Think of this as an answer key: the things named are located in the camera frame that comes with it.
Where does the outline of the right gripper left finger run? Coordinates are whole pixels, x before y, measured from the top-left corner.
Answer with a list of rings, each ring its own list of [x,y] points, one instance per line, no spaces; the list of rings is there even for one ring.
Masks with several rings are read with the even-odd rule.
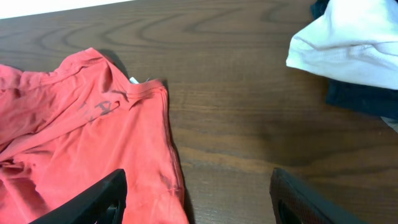
[[[126,197],[126,173],[124,169],[116,169],[31,224],[121,224]]]

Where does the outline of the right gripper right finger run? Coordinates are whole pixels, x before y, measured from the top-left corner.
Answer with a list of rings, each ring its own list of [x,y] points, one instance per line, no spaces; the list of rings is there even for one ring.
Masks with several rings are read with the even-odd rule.
[[[269,192],[277,224],[366,224],[281,168],[273,170]]]

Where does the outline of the red t-shirt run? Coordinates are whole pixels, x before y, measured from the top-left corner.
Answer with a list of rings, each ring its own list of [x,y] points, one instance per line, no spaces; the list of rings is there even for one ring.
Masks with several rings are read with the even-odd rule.
[[[29,223],[116,169],[124,223],[186,223],[167,89],[131,83],[95,49],[52,72],[1,66],[1,222]]]

